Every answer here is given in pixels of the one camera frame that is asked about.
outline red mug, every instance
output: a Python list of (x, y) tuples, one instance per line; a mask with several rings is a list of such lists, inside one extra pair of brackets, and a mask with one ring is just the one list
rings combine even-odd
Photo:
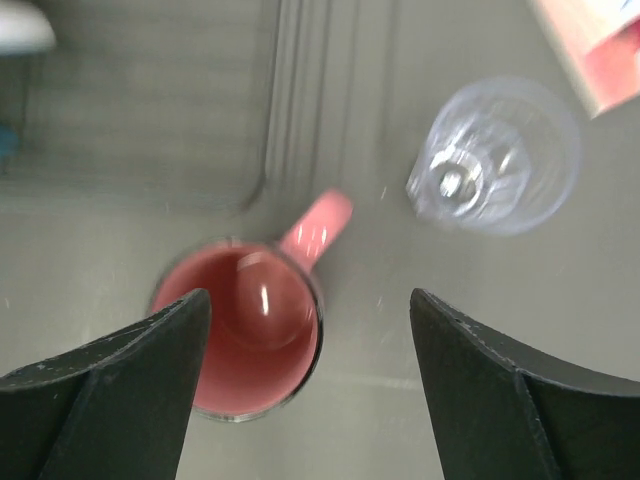
[(321, 293), (311, 270), (352, 209), (348, 198), (330, 190), (277, 245), (226, 239), (178, 260), (161, 279), (151, 311), (195, 288), (211, 298), (197, 411), (218, 420), (251, 420), (304, 386), (323, 340)]

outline transparent plastic cup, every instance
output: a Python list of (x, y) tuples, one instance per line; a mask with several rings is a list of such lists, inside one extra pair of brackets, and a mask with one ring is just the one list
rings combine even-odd
[(576, 183), (578, 126), (541, 85), (498, 77), (444, 106), (407, 183), (419, 218), (496, 235), (547, 220)]

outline mug handle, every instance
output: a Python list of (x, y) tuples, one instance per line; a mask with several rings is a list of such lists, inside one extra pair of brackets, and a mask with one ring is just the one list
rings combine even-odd
[(280, 249), (306, 273), (349, 223), (353, 204), (337, 190), (318, 198), (280, 241)]

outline countertop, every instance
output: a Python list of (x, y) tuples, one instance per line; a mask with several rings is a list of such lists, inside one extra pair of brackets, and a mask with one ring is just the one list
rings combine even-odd
[[(215, 235), (270, 238), (336, 186), (355, 211), (316, 270), (327, 312), (314, 376), (257, 421), (192, 415), (179, 480), (443, 478), (409, 327), (415, 287), (563, 360), (640, 380), (638, 102), (589, 121), (524, 3), (315, 5), (327, 21), (308, 40), (322, 46), (320, 77), (300, 80), (318, 101), (297, 126), (299, 169), (267, 175), (247, 210), (0, 190), (0, 370), (142, 318), (158, 275), (184, 249)], [(500, 74), (541, 82), (575, 113), (585, 152), (575, 191), (517, 237), (418, 221), (404, 184), (438, 109), (463, 85)]]

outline blue object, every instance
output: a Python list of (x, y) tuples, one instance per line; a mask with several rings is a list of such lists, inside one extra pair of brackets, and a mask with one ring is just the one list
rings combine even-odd
[(18, 135), (13, 130), (0, 126), (0, 161), (3, 157), (15, 153), (19, 144)]

